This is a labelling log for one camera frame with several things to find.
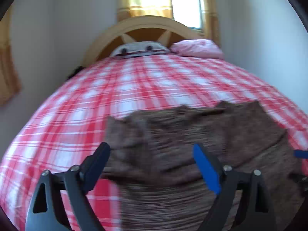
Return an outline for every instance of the folded cloth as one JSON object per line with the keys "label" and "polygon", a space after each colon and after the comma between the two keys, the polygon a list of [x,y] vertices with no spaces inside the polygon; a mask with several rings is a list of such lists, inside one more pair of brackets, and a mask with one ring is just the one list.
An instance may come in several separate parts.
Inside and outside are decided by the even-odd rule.
{"label": "folded cloth", "polygon": [[[197,230],[215,199],[193,159],[202,143],[223,164],[239,171],[260,169],[283,229],[302,200],[287,179],[300,164],[292,156],[287,131],[257,101],[215,108],[185,105],[109,117],[105,142],[111,155],[102,177],[120,188],[123,230]],[[226,228],[232,224],[236,194]]]}

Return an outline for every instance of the mattress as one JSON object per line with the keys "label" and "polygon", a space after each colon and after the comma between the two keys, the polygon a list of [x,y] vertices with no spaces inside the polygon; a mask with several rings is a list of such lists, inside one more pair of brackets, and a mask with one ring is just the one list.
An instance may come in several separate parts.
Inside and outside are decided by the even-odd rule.
{"label": "mattress", "polygon": [[[106,116],[186,104],[213,107],[221,100],[258,100],[279,125],[288,129],[294,149],[308,147],[308,117],[276,88],[219,59],[153,55],[106,58],[81,71],[53,93],[16,136],[0,165],[0,205],[13,224],[25,229],[27,209],[45,169],[53,173],[80,164],[104,141]],[[303,163],[303,170],[308,166]],[[79,230],[66,192],[65,209]],[[99,180],[87,195],[106,230],[121,229],[119,192]]]}

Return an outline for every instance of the arched headboard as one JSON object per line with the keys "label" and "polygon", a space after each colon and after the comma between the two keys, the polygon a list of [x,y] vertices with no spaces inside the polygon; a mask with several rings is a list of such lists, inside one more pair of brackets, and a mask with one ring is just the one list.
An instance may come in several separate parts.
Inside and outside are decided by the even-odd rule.
{"label": "arched headboard", "polygon": [[103,32],[87,50],[83,66],[108,57],[118,46],[135,41],[157,41],[166,47],[201,36],[185,25],[166,17],[140,16],[123,20]]}

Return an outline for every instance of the wall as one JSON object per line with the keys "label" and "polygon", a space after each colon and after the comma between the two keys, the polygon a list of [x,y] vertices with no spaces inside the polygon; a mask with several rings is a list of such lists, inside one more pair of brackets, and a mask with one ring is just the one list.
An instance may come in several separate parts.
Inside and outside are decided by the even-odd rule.
{"label": "wall", "polygon": [[22,90],[0,107],[0,159],[40,104],[60,85],[54,47],[54,0],[15,0],[10,36]]}
{"label": "wall", "polygon": [[116,23],[117,0],[56,0],[56,47],[64,79],[95,38]]}
{"label": "wall", "polygon": [[308,33],[287,0],[216,0],[226,60],[308,113]]}

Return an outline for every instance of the pillow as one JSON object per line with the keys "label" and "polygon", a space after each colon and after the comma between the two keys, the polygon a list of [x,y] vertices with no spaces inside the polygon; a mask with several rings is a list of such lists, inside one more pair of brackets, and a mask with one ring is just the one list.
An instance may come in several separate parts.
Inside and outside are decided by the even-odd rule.
{"label": "pillow", "polygon": [[181,56],[224,59],[222,50],[211,40],[184,40],[172,44],[171,51]]}
{"label": "pillow", "polygon": [[128,44],[123,44],[117,47],[110,55],[122,56],[124,58],[136,57],[136,56],[147,56],[147,55],[158,55],[167,54],[170,50],[158,42],[154,41],[139,41]]}

